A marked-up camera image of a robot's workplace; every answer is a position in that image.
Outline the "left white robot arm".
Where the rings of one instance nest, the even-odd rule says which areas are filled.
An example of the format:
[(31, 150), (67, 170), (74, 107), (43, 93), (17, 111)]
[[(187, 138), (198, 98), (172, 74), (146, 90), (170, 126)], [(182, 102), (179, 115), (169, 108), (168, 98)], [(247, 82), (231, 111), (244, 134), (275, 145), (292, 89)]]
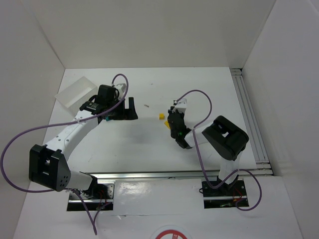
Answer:
[(71, 125), (45, 145), (34, 145), (29, 153), (29, 179), (51, 190), (65, 189), (94, 195), (106, 188), (88, 173), (69, 169), (68, 159), (82, 139), (102, 121), (138, 119), (134, 99), (125, 107), (126, 84), (101, 85), (98, 93), (86, 101)]

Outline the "small yellow cube block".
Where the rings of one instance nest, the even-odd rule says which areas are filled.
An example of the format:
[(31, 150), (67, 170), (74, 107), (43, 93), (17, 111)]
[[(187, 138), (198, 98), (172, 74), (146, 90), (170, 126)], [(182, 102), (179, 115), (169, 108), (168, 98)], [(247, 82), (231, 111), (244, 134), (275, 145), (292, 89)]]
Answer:
[(164, 118), (165, 118), (165, 116), (163, 113), (159, 114), (159, 119), (163, 120)]

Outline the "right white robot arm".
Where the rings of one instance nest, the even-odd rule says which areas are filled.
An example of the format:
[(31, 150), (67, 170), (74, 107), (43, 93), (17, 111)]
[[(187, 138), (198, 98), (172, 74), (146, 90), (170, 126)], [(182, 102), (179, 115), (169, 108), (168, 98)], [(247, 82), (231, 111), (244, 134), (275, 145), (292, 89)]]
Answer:
[[(230, 190), (238, 180), (239, 158), (249, 142), (248, 134), (224, 116), (218, 116), (203, 127), (190, 129), (185, 125), (184, 115), (185, 108), (170, 107), (167, 118), (170, 136), (181, 148), (196, 149), (200, 167), (210, 188)], [(205, 143), (210, 143), (221, 158), (216, 185), (208, 180), (199, 150), (199, 145)]]

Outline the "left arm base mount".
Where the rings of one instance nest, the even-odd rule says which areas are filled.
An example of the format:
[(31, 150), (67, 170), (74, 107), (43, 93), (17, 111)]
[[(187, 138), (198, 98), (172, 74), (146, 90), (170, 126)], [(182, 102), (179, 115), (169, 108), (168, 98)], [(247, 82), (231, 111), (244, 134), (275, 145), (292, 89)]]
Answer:
[[(82, 191), (80, 192), (80, 196), (90, 212), (95, 212), (99, 209), (102, 211), (112, 211), (114, 208), (115, 181), (104, 181), (101, 182), (101, 184), (104, 185), (104, 188), (98, 191), (94, 196), (89, 196)], [(67, 211), (85, 211), (81, 200), (73, 192), (69, 192)]]

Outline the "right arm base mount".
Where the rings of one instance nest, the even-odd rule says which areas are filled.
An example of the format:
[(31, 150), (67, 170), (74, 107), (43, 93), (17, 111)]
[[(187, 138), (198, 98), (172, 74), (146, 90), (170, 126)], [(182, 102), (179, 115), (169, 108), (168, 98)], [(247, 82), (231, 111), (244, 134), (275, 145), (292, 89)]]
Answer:
[(203, 195), (205, 209), (235, 208), (236, 203), (238, 203), (238, 207), (240, 208), (249, 207), (247, 192), (243, 180), (238, 180), (228, 191), (225, 191), (222, 188), (211, 189), (207, 182), (203, 181), (202, 187), (199, 189), (199, 193)]

